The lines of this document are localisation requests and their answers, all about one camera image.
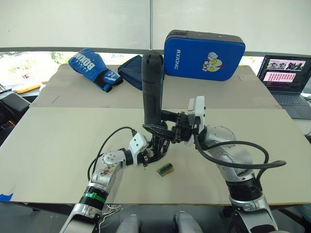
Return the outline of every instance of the laptop screen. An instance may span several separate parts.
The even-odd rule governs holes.
[[[270,91],[301,93],[311,75],[311,58],[266,55],[257,77]]]

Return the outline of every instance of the blue tape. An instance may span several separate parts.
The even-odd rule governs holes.
[[[11,195],[0,194],[0,201],[10,201],[12,196],[13,196],[13,193]]]

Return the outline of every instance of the laptop keyboard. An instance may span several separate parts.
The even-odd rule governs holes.
[[[273,97],[279,104],[283,105],[296,105],[296,106],[308,106],[307,101],[301,95],[280,95],[273,94]]]

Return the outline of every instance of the blue boxing glove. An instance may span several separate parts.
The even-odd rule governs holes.
[[[68,64],[105,92],[109,92],[113,85],[119,85],[123,82],[122,77],[109,70],[100,55],[94,53],[92,49],[81,50],[69,59]]]

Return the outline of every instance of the black chair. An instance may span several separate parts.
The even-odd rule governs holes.
[[[28,110],[30,103],[12,93],[0,100],[0,126],[12,121],[16,125]],[[13,130],[14,126],[5,128],[0,131],[0,146],[3,144],[7,136]]]

